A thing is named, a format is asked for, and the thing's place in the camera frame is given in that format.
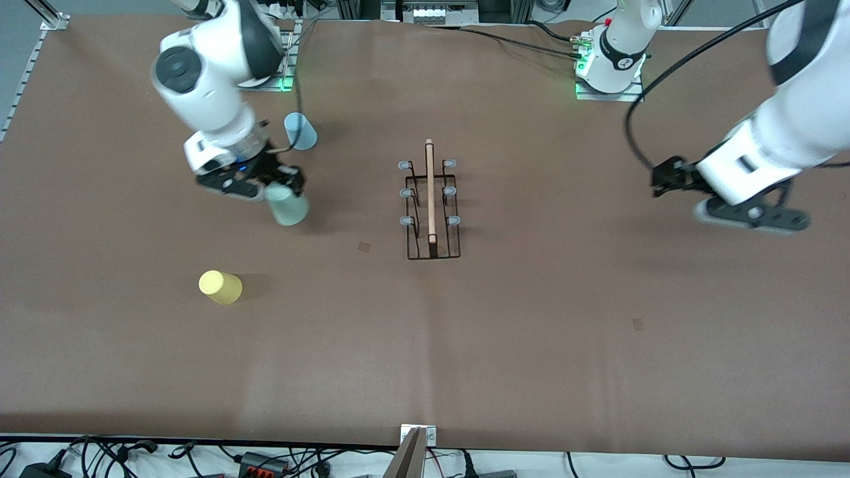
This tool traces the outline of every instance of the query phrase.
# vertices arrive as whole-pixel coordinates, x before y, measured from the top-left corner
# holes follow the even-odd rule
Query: yellow cup
[[[221,305],[233,304],[242,295],[242,281],[239,277],[220,270],[204,272],[198,281],[198,288]]]

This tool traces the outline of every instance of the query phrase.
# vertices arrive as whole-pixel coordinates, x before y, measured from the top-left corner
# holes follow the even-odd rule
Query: power adapter
[[[54,469],[46,463],[28,464],[24,471],[20,472],[20,478],[71,478],[71,474],[61,469]]]
[[[28,464],[20,472],[20,478],[71,478],[70,474],[60,469],[62,458],[65,457],[66,453],[68,453],[68,448],[63,448],[50,459],[50,463]]]
[[[517,478],[517,472],[512,469],[505,471],[495,471],[493,473],[482,473],[479,478]]]
[[[289,463],[259,453],[247,452],[239,461],[239,476],[251,478],[283,478]]]

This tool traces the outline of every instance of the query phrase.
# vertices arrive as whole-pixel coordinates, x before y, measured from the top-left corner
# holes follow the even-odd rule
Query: plug
[[[475,465],[473,464],[473,458],[469,455],[469,452],[466,450],[461,450],[463,453],[463,461],[466,462],[467,471],[463,475],[463,478],[479,478],[478,473],[475,471]]]
[[[316,465],[316,475],[319,478],[331,478],[331,464],[324,462]]]

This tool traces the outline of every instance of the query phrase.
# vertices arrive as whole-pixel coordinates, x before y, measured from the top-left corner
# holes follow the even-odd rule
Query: cable
[[[84,442],[82,444],[82,454],[80,455],[80,469],[82,470],[82,477],[88,478],[88,467],[92,465],[94,459],[97,458],[97,454],[94,455],[92,461],[86,466],[86,452],[88,451],[88,437],[84,438]]]
[[[230,458],[231,460],[235,461],[236,463],[239,463],[238,461],[236,461],[238,459],[237,458],[238,455],[231,455],[230,453],[227,453],[227,450],[225,450],[224,447],[222,447],[221,445],[218,445],[218,449],[221,450],[222,453],[227,455],[227,458]]]
[[[785,10],[789,7],[792,7],[792,6],[798,4],[802,1],[803,0],[787,0],[786,2],[781,3],[781,4],[777,5],[776,7],[773,7],[772,9],[765,10],[764,12],[762,12],[762,13],[760,13],[760,14],[758,14],[758,15],[756,15],[756,16],[748,19],[748,20],[745,20],[744,22],[742,22],[742,23],[740,23],[736,26],[733,26],[732,28],[725,31],[724,33],[721,33],[720,35],[712,38],[708,42],[703,43],[702,45],[700,45],[694,51],[683,56],[679,61],[677,61],[672,66],[670,66],[669,68],[664,70],[655,80],[653,80],[646,88],[643,89],[643,92],[641,92],[641,94],[639,94],[638,97],[629,105],[629,108],[626,111],[626,116],[623,119],[623,132],[626,136],[626,142],[628,143],[629,148],[632,150],[632,153],[635,155],[635,157],[638,159],[638,161],[641,164],[643,164],[643,166],[645,168],[647,168],[649,171],[652,171],[654,166],[653,166],[653,163],[649,160],[649,158],[647,158],[646,155],[643,153],[643,151],[640,149],[640,146],[638,146],[638,143],[635,140],[634,132],[632,131],[632,117],[634,116],[634,112],[638,108],[638,105],[640,105],[641,102],[643,101],[643,99],[646,98],[646,95],[649,94],[650,91],[654,90],[655,87],[657,87],[661,82],[666,80],[671,74],[673,74],[673,72],[675,72],[676,70],[678,70],[679,68],[681,68],[682,66],[687,64],[689,61],[691,61],[694,58],[696,58],[697,56],[699,56],[700,54],[703,54],[709,48],[717,46],[719,43],[729,39],[730,37],[732,37],[733,35],[741,32],[741,31],[743,31],[745,28],[753,26],[756,23],[758,23],[762,20],[765,20],[766,18],[769,18],[773,15],[776,15],[777,13],[781,12],[782,10]],[[665,179],[669,180],[670,182],[672,182],[674,185],[677,185],[678,187],[682,187],[682,189],[687,189],[687,187],[682,184],[682,181],[676,180],[674,178],[665,178]]]
[[[439,478],[445,478],[445,473],[443,473],[443,467],[439,465],[439,458],[437,458],[437,455],[434,454],[434,450],[429,448],[428,452],[431,453],[431,456],[433,457],[433,463],[437,465],[437,471],[439,471]]]
[[[550,14],[562,14],[570,7],[572,0],[535,0],[537,6]]]
[[[330,461],[332,458],[336,458],[336,457],[338,457],[339,455],[342,455],[343,453],[345,453],[345,451],[344,451],[344,450],[342,450],[342,451],[338,451],[338,452],[334,452],[331,456],[329,456],[329,457],[327,457],[327,458],[320,458],[318,461],[316,461],[316,463],[311,464],[311,465],[310,465],[310,466],[308,466],[307,468],[305,468],[305,469],[300,469],[300,470],[299,470],[299,471],[295,474],[295,476],[300,476],[301,474],[306,473],[307,471],[310,471],[311,469],[313,469],[313,468],[315,468],[315,467],[317,467],[317,466],[319,466],[319,465],[321,465],[321,464],[323,464],[323,463],[327,463],[327,462],[328,462],[328,461]]]
[[[688,471],[691,475],[691,478],[696,478],[696,472],[695,471],[697,469],[720,468],[721,466],[723,466],[723,464],[726,463],[726,457],[720,457],[720,460],[717,461],[717,463],[714,463],[714,464],[691,464],[688,457],[686,457],[684,455],[678,455],[678,457],[680,457],[682,459],[682,461],[685,463],[684,466],[674,464],[672,461],[670,461],[670,455],[664,455],[663,456],[664,463],[666,463],[667,466],[669,466],[671,468],[678,469],[680,471]]]
[[[463,475],[464,478],[478,478],[478,472],[475,471],[475,465],[473,464],[473,457],[469,454],[468,451],[461,448],[461,453],[463,453],[463,462],[467,466],[467,471]]]
[[[545,32],[548,36],[550,36],[552,38],[555,38],[555,39],[560,40],[562,42],[571,42],[570,37],[564,37],[563,35],[559,35],[559,34],[555,33],[554,31],[550,30],[548,26],[546,26],[545,24],[542,24],[541,22],[539,22],[537,20],[528,20],[525,23],[527,23],[528,25],[539,26],[540,29],[543,30],[543,32]]]
[[[98,458],[98,455],[94,455],[94,457],[95,457],[95,458],[98,458],[98,461],[97,461],[97,462],[95,462],[95,464],[94,464],[94,469],[92,470],[92,471],[93,471],[93,473],[92,473],[92,478],[96,478],[96,477],[97,477],[97,475],[98,475],[98,469],[100,469],[100,464],[101,464],[101,463],[103,463],[104,458],[106,458],[106,453],[104,453],[104,451],[103,451],[103,450],[100,450],[100,451],[98,452],[98,454],[100,455],[100,458]]]
[[[313,29],[316,22],[319,21],[319,18],[329,11],[331,11],[331,10],[328,9],[324,13],[321,13],[321,12],[317,13],[316,16],[313,17],[313,20],[310,22],[310,24],[307,25],[306,27],[304,27],[301,30],[301,35],[298,36],[298,40],[296,40],[295,43],[293,43],[292,46],[289,49],[293,49],[293,48],[297,47],[298,44],[301,42],[301,40],[303,40],[304,37],[307,36],[307,34],[310,32],[310,30]],[[283,65],[284,77],[286,77],[286,68],[288,68],[288,67],[289,67],[289,65]],[[304,105],[303,105],[303,101],[302,101],[302,98],[301,98],[301,84],[298,82],[298,68],[297,67],[295,68],[295,71],[292,73],[292,92],[295,94],[295,111],[303,114]],[[269,153],[269,154],[278,154],[278,153],[286,153],[286,152],[292,151],[293,149],[295,149],[295,145],[298,143],[298,140],[300,138],[301,138],[301,128],[299,128],[295,132],[295,140],[291,141],[290,145],[288,147],[286,147],[286,148],[275,148],[273,150],[268,150],[266,152]]]
[[[86,436],[86,437],[83,437],[82,439],[77,439],[76,441],[73,441],[69,445],[69,447],[73,447],[75,444],[77,444],[79,442],[79,440],[85,440],[85,439],[91,440],[92,443],[94,443],[98,447],[100,447],[100,449],[105,453],[105,455],[108,456],[112,460],[112,462],[109,464],[109,466],[106,467],[105,477],[109,476],[109,471],[110,471],[110,468],[112,467],[112,465],[118,464],[118,466],[120,466],[121,469],[123,470],[125,478],[127,476],[132,476],[133,478],[139,478],[131,469],[129,469],[129,467],[127,467],[126,464],[124,464],[124,461],[126,461],[126,460],[121,460],[118,457],[118,455],[116,455],[116,453],[112,451],[112,448],[111,448],[112,445],[109,445],[106,441],[99,440],[97,437]]]
[[[593,20],[591,20],[591,21],[592,21],[593,23],[596,23],[596,22],[598,22],[598,21],[599,21],[602,17],[604,17],[605,15],[607,15],[607,14],[609,14],[609,13],[613,12],[614,10],[617,10],[617,7],[614,7],[614,8],[612,8],[611,10],[608,10],[607,12],[605,12],[605,13],[603,13],[603,14],[599,15],[598,17],[596,17],[595,19],[593,19]]]
[[[569,464],[569,471],[573,474],[573,478],[579,478],[579,474],[575,472],[575,466],[573,465],[573,454],[572,452],[567,452],[567,463]]]
[[[12,462],[14,462],[14,459],[18,456],[18,450],[17,449],[6,448],[5,450],[2,450],[0,452],[0,457],[5,455],[6,453],[12,453],[12,456],[8,458],[8,462],[6,462],[6,465],[3,466],[3,469],[0,469],[0,476],[5,475],[6,472],[9,471],[9,467],[12,466]]]
[[[500,37],[498,35],[493,35],[492,33],[487,33],[486,31],[466,30],[463,27],[460,28],[460,31],[468,31],[469,33],[475,33],[476,35],[482,35],[484,37],[494,38],[495,40],[499,40],[500,42],[513,43],[514,45],[519,45],[520,47],[531,48],[531,49],[540,50],[540,51],[544,51],[544,52],[548,52],[548,53],[561,54],[563,56],[570,57],[573,60],[579,60],[581,58],[581,55],[578,54],[578,53],[565,52],[565,51],[561,51],[561,50],[556,50],[554,48],[546,48],[546,47],[541,47],[539,45],[532,45],[531,43],[520,42],[519,40],[514,40],[512,38],[505,38],[505,37]]]
[[[185,445],[181,445],[180,447],[174,448],[169,454],[168,457],[171,459],[179,460],[182,457],[187,457],[189,459],[189,464],[192,466],[192,470],[195,471],[195,475],[198,478],[204,478],[204,475],[198,470],[198,466],[195,464],[195,459],[192,458],[192,449],[195,448],[195,443],[190,441]],[[106,476],[105,478],[109,478],[109,468],[106,468]]]

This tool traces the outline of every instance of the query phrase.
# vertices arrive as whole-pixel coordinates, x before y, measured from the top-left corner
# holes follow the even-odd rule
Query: green led light
[[[280,91],[292,91],[292,78],[280,78],[277,80],[277,88]]]

